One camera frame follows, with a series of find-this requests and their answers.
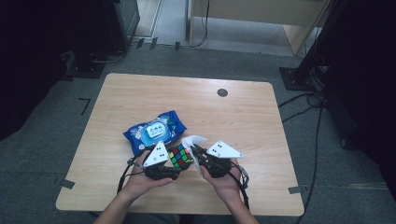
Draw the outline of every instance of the tabletop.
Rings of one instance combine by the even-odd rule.
[[[218,91],[226,92],[219,96]],[[267,82],[109,74],[99,93],[62,188],[60,210],[103,211],[133,156],[122,133],[175,110],[187,127],[182,137],[218,140],[244,154],[250,211],[263,216],[300,216],[304,212],[273,87]],[[171,185],[151,189],[130,211],[173,214],[229,214],[195,166]]]

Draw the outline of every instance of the table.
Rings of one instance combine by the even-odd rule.
[[[228,92],[225,97],[218,90]],[[253,215],[299,216],[304,207],[270,83],[188,77],[109,74],[99,93],[62,188],[60,210],[103,211],[116,196],[120,176],[133,156],[122,135],[131,126],[176,110],[187,129],[210,147],[222,140],[244,153]],[[171,185],[152,189],[130,208],[144,213],[229,214],[195,166]]]
[[[191,0],[190,45],[194,17],[205,17],[209,0]],[[283,24],[291,49],[297,54],[316,26],[324,23],[332,0],[216,0],[209,18]]]

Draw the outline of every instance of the blue plastic package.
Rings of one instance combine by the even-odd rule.
[[[145,147],[159,141],[166,145],[176,141],[186,130],[175,110],[160,114],[156,119],[136,124],[123,135],[131,142],[132,152],[137,155]]]

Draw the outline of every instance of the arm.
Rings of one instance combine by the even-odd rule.
[[[231,159],[235,164],[238,164],[236,159]],[[212,178],[204,166],[201,166],[202,174],[205,180],[213,185],[216,193],[224,201],[228,210],[233,215],[235,223],[259,223],[257,219],[251,215],[250,211],[245,207],[241,200],[239,188],[229,175],[221,178]],[[237,167],[233,167],[230,171],[237,179],[241,178],[241,172]]]
[[[141,157],[137,158],[136,162],[142,164],[148,153],[148,151],[144,152]],[[122,223],[129,207],[136,199],[152,188],[165,186],[173,181],[171,178],[152,180],[144,174],[139,174],[141,172],[143,170],[140,167],[134,166],[125,187],[111,201],[99,218],[94,221],[95,224]]]

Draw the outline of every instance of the colorful puzzle cube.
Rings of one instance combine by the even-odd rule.
[[[190,164],[194,162],[190,152],[183,147],[183,145],[178,145],[177,147],[171,147],[169,150],[169,159],[175,167],[182,169],[189,168]]]

